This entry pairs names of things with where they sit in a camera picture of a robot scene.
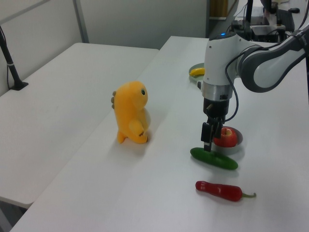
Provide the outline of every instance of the toy apple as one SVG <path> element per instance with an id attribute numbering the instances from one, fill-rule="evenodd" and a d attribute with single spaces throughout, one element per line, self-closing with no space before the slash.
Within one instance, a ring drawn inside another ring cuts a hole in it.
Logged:
<path id="1" fill-rule="evenodd" d="M 221 138 L 214 138 L 214 144 L 221 147 L 234 147 L 237 145 L 237 135 L 233 128 L 222 127 L 221 129 Z"/>

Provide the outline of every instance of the red chili pepper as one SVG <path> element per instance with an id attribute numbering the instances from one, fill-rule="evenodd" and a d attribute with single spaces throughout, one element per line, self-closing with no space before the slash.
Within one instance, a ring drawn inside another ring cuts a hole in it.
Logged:
<path id="1" fill-rule="evenodd" d="M 212 184 L 206 181 L 197 181 L 195 187 L 199 191 L 210 193 L 216 197 L 221 197 L 229 201 L 238 202 L 242 197 L 256 197 L 256 194 L 247 195 L 240 187 L 233 185 Z"/>

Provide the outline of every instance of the wire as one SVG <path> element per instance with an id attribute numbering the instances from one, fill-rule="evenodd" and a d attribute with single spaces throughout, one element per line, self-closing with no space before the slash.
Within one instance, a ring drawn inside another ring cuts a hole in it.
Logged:
<path id="1" fill-rule="evenodd" d="M 232 89 L 233 89 L 233 91 L 234 91 L 235 98 L 236 98 L 236 109 L 235 109 L 233 115 L 232 115 L 229 119 L 225 120 L 226 122 L 229 121 L 229 120 L 231 120 L 233 117 L 235 117 L 235 115 L 237 114 L 237 111 L 238 111 L 238 107 L 239 107 L 238 94 L 237 94 L 237 92 L 236 92 L 236 89 L 235 89 L 235 87 L 234 87 L 234 84 L 233 84 L 231 78 L 229 77 L 229 75 L 228 75 L 228 73 L 227 73 L 227 68 L 231 65 L 231 63 L 233 63 L 236 59 L 238 59 L 239 57 L 241 57 L 243 54 L 244 54 L 244 52 L 242 52 L 242 53 L 240 53 L 238 56 L 234 57 L 234 58 L 226 65 L 226 67 L 225 67 L 225 75 L 226 75 L 227 80 L 229 81 L 229 83 L 230 83 L 230 85 L 231 85 L 231 87 L 232 87 Z"/>
<path id="2" fill-rule="evenodd" d="M 255 50 L 252 51 L 252 53 L 253 53 L 253 52 L 256 52 L 256 51 L 258 51 L 258 50 L 268 50 L 269 48 L 272 48 L 272 47 L 275 47 L 275 46 L 278 46 L 278 45 L 279 45 L 279 43 L 276 44 L 276 45 L 270 46 L 270 47 L 257 47 Z M 228 63 L 228 64 L 226 65 L 226 67 L 225 67 L 225 75 L 226 75 L 227 80 L 229 81 L 229 83 L 230 83 L 230 85 L 231 85 L 231 87 L 232 87 L 232 89 L 233 89 L 233 91 L 234 91 L 235 98 L 236 98 L 236 109 L 235 109 L 233 115 L 232 115 L 229 119 L 225 120 L 225 122 L 228 122 L 228 121 L 230 121 L 232 118 L 234 118 L 235 115 L 237 114 L 237 111 L 238 111 L 238 108 L 239 108 L 238 94 L 237 94 L 237 92 L 236 92 L 235 86 L 234 86 L 234 84 L 233 84 L 231 78 L 229 77 L 229 75 L 228 75 L 228 73 L 227 73 L 227 69 L 228 69 L 228 67 L 231 65 L 231 63 L 233 63 L 236 59 L 238 59 L 239 57 L 241 57 L 243 54 L 245 54 L 245 52 L 241 52 L 239 55 L 237 55 L 236 57 L 234 57 L 232 60 L 229 61 L 229 63 Z"/>
<path id="3" fill-rule="evenodd" d="M 9 66 L 6 65 L 6 83 L 8 84 L 8 89 L 10 90 L 10 85 L 9 85 Z"/>
<path id="4" fill-rule="evenodd" d="M 231 27 L 231 25 L 230 26 L 228 26 L 228 28 L 226 29 L 226 32 L 228 32 L 228 29 Z"/>
<path id="5" fill-rule="evenodd" d="M 272 31 L 270 31 L 269 33 L 267 33 L 265 36 L 267 36 L 267 35 L 269 35 L 270 33 L 273 33 L 273 32 L 275 32 L 275 31 L 280 31 L 280 30 L 283 30 L 283 29 L 279 29 L 279 28 L 277 28 L 277 29 L 274 29 L 274 30 L 272 30 Z"/>
<path id="6" fill-rule="evenodd" d="M 2 27 L 1 27 L 1 26 L 0 26 L 0 32 L 1 32 L 2 36 L 3 36 L 3 38 L 4 38 L 4 42 L 5 42 L 5 44 L 6 44 L 6 38 L 5 38 L 5 35 L 4 35 L 4 32 L 3 32 L 3 30 L 2 30 Z"/>
<path id="7" fill-rule="evenodd" d="M 246 5 L 244 5 L 244 6 L 242 7 L 242 9 L 237 13 L 237 15 L 239 15 L 239 14 L 242 12 L 243 8 L 245 8 L 246 6 L 247 6 L 247 3 L 246 3 Z"/>
<path id="8" fill-rule="evenodd" d="M 298 29 L 300 29 L 300 28 L 304 25 L 304 23 L 305 23 L 305 21 L 306 21 L 306 19 L 307 19 L 307 16 L 308 16 L 308 11 L 309 11 L 309 1 L 308 1 L 308 3 L 307 3 L 307 8 L 306 8 L 306 13 L 305 13 L 304 19 L 303 19 L 303 21 L 301 22 L 301 24 L 300 24 L 300 26 L 299 26 Z"/>

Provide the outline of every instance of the banana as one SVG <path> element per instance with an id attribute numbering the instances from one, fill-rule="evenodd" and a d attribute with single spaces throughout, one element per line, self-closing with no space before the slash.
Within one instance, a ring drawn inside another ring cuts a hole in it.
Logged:
<path id="1" fill-rule="evenodd" d="M 191 72 L 189 73 L 190 76 L 198 76 L 204 74 L 205 74 L 205 68 L 192 69 Z"/>

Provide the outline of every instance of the yellow plush toy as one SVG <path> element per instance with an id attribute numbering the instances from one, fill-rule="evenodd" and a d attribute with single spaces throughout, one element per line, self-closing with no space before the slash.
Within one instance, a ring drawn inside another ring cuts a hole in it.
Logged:
<path id="1" fill-rule="evenodd" d="M 121 144 L 126 138 L 143 144 L 148 141 L 148 130 L 144 106 L 148 101 L 145 86 L 139 81 L 125 83 L 114 91 L 112 108 L 118 124 L 117 141 Z"/>

